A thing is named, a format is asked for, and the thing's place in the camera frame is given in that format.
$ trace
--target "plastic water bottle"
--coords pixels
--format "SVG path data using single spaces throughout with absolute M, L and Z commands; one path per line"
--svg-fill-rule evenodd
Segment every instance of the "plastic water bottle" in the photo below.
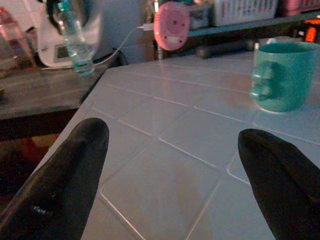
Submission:
M 86 76 L 95 70 L 81 24 L 67 0 L 58 3 L 58 23 L 76 73 Z

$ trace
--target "white appliance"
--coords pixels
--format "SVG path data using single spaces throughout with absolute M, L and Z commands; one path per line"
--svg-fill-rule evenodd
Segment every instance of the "white appliance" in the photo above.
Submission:
M 56 68 L 72 65 L 65 40 L 49 19 L 48 4 L 54 5 L 57 2 L 58 0 L 47 0 L 44 3 L 38 29 L 39 58 L 45 65 Z M 83 24 L 83 35 L 93 60 L 102 58 L 112 52 L 112 48 L 105 37 L 107 34 L 104 25 L 105 2 L 104 0 L 70 0 L 77 18 Z

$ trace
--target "white basket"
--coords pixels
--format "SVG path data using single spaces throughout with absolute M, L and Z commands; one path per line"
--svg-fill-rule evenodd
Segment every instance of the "white basket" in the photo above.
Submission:
M 213 25 L 223 26 L 272 19 L 278 0 L 214 0 Z

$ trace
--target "plastic basket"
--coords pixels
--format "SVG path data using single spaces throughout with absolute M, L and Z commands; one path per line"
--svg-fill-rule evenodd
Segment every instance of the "plastic basket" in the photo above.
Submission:
M 214 0 L 214 26 L 272 19 L 278 0 Z
M 282 0 L 281 8 L 283 15 L 294 16 L 301 12 L 320 9 L 320 0 Z

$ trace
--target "shelf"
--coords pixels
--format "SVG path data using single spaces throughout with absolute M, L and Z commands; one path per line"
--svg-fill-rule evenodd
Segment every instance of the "shelf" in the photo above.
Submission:
M 290 23 L 290 22 L 298 22 L 298 21 L 316 18 L 318 15 L 320 15 L 320 10 L 305 12 L 295 16 L 276 17 L 276 18 L 267 19 L 267 20 L 243 22 L 239 24 L 226 25 L 226 26 L 215 26 L 215 27 L 203 28 L 198 30 L 192 30 L 189 32 L 188 36 L 189 37 L 203 36 L 203 35 L 243 30 L 243 29 L 253 29 L 253 28 L 284 24 L 284 23 Z

